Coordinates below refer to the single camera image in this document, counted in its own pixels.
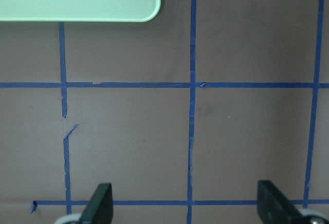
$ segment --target grid line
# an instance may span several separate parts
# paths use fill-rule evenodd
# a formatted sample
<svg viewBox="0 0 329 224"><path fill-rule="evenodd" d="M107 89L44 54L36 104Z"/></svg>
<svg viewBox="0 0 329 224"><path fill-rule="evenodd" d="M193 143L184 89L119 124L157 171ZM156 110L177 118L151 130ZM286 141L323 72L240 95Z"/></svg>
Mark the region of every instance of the grid line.
<svg viewBox="0 0 329 224"><path fill-rule="evenodd" d="M64 171L65 171L65 199L66 199L66 214L69 215L72 213L71 208L71 182L70 182L70 154L69 154L69 141L68 137L79 125L74 125L71 130L66 134L63 139L64 147Z"/></svg>
<svg viewBox="0 0 329 224"><path fill-rule="evenodd" d="M308 196L309 196L309 187L310 187L310 180L311 180L310 177L311 177L311 169L312 169L314 134L315 134L317 103L318 103L318 93L319 93L321 45L322 45L322 30L323 30L323 9L324 9L324 0L319 0L316 58L315 58L315 66L314 66L314 86L313 86L311 117L310 117L310 124L309 124L309 140L308 140L307 160L306 160L303 208L307 208L307 205L308 205L307 200L308 200Z"/></svg>
<svg viewBox="0 0 329 224"><path fill-rule="evenodd" d="M321 60L321 44L323 30L323 8L324 0L319 0L318 8L318 24L317 24L317 42L316 42L316 59L314 81L311 83L253 83L253 82L196 82L195 69L195 48L196 48L196 2L191 0L191 31L190 31L190 82L189 83L135 83L135 82L67 82L65 67L65 31L64 22L59 22L59 42L60 42L60 83L33 83L33 82L9 82L0 83L0 88L60 88L62 94L62 116L66 118L67 114L67 89L68 88L189 88L190 89L190 109L189 109L189 151L188 151L188 175L187 175L187 200L127 200L114 201L115 206L187 206L187 224L192 223L192 207L193 206L245 206L256 205L256 200L193 200L192 191L192 145L194 140L194 114L196 88L309 88L313 90L312 111L309 128L309 141L307 151L307 164L305 172L305 186L303 199L292 200L293 204L303 204L307 207L309 204L329 204L329 199L309 199L310 176L312 169L312 156L314 146L314 132L316 125L317 99L318 91L321 88L329 88L329 83L319 83L320 60ZM64 145L64 155L68 152L68 136L67 144ZM65 176L65 183L69 183L69 174ZM70 213L71 206L84 206L88 201L72 201L71 197L66 194L64 201L36 200L33 201L34 210L37 205L40 206L66 206L67 213Z"/></svg>

